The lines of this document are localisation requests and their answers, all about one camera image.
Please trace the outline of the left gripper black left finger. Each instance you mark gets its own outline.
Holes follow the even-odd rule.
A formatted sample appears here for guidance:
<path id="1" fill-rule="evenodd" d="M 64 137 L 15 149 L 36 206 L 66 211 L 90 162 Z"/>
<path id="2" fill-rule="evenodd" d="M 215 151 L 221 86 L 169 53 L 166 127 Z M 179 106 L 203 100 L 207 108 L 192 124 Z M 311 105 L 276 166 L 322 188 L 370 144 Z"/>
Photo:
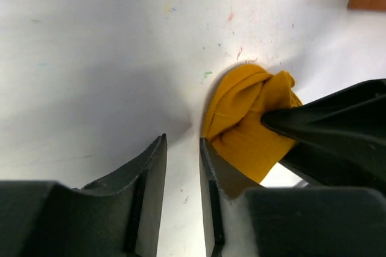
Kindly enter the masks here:
<path id="1" fill-rule="evenodd" d="M 156 256 L 167 140 L 81 189 L 1 182 L 2 256 Z"/>

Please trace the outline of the mustard yellow sock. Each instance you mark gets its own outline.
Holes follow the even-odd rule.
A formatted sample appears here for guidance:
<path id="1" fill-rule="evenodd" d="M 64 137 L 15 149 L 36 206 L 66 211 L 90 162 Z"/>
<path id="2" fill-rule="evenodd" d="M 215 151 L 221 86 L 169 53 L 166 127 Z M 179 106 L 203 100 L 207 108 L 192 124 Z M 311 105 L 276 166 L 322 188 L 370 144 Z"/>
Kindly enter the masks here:
<path id="1" fill-rule="evenodd" d="M 260 183 L 296 141 L 264 127 L 263 114 L 301 106 L 290 73 L 244 64 L 225 74 L 209 102 L 201 131 L 217 153 Z"/>

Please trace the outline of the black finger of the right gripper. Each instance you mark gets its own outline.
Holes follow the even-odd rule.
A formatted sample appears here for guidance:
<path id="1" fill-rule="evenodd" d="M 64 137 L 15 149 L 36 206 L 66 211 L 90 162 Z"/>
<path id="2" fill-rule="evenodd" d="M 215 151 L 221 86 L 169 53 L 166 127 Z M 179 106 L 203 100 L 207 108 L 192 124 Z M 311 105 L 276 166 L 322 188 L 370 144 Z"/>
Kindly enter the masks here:
<path id="1" fill-rule="evenodd" d="M 280 164 L 311 186 L 385 187 L 384 79 L 265 113 L 261 123 L 296 141 Z"/>

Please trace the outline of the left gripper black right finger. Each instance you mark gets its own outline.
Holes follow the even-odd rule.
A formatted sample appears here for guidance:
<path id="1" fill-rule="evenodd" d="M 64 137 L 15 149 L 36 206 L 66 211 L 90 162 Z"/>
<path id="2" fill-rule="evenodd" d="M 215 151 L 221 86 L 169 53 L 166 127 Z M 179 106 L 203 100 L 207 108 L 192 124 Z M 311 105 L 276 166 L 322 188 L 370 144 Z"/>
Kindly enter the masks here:
<path id="1" fill-rule="evenodd" d="M 207 256 L 384 256 L 385 181 L 300 144 L 283 164 L 305 187 L 264 188 L 200 139 Z"/>

